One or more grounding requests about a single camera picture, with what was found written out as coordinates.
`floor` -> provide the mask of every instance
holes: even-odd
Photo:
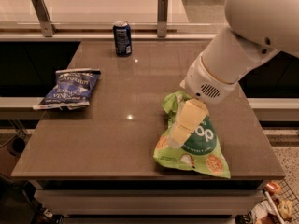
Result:
[[[181,0],[172,0],[170,22],[188,22]],[[156,22],[157,0],[44,0],[52,22]],[[0,21],[37,22],[30,0],[0,0]]]
[[[217,31],[226,23],[223,12],[225,0],[182,0],[190,23],[209,23],[209,31]],[[13,130],[0,129],[0,146]],[[299,128],[264,127],[275,154],[283,167],[285,181],[294,196],[299,198]],[[22,195],[18,185],[12,185],[9,174],[16,158],[11,156],[5,147],[0,148],[0,156],[6,159],[7,167],[0,167],[0,222],[2,224],[31,223],[35,214],[33,208]]]

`soda can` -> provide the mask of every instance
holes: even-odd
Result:
[[[129,56],[132,53],[131,27],[127,21],[113,24],[115,50],[118,56]]]

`chip bag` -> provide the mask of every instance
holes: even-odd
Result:
[[[167,95],[162,107],[168,114],[168,129],[161,135],[153,158],[163,167],[230,178],[206,105],[178,91]]]
[[[90,104],[92,91],[101,72],[98,69],[77,68],[58,70],[56,86],[46,95],[34,110],[61,109],[73,110]]]

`table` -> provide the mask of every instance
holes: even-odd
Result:
[[[83,41],[69,68],[102,72],[91,105],[45,111],[12,176],[31,180],[36,198],[72,215],[226,215],[247,213],[269,179],[284,172],[240,89],[208,105],[231,179],[166,169],[152,158],[174,91],[208,41],[133,41],[117,57],[113,41]]]

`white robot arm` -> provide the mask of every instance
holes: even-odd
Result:
[[[226,0],[225,15],[229,26],[195,59],[181,84],[211,104],[280,51],[299,57],[299,0]]]

